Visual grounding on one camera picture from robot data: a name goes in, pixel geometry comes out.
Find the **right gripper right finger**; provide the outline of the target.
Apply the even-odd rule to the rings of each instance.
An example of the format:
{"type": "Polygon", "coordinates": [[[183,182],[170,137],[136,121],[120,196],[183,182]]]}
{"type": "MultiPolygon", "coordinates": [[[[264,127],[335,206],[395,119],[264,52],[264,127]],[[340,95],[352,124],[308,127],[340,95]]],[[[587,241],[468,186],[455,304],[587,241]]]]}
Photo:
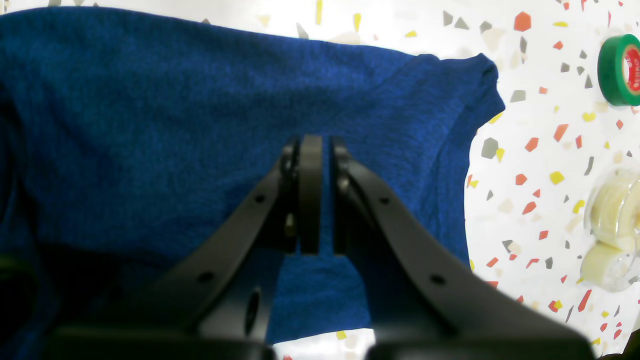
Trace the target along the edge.
{"type": "Polygon", "coordinates": [[[592,360],[575,330],[480,280],[425,230],[381,177],[331,139],[334,253],[365,287],[366,360],[592,360]]]}

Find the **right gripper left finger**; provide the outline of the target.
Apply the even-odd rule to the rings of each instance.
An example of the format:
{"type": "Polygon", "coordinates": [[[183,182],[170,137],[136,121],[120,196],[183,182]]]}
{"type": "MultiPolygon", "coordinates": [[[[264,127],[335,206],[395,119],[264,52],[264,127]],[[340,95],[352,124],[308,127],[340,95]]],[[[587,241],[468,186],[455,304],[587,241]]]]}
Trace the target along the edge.
{"type": "Polygon", "coordinates": [[[290,140],[269,173],[192,255],[47,344],[50,360],[274,360],[265,344],[287,255],[317,255],[323,141],[290,140]]]}

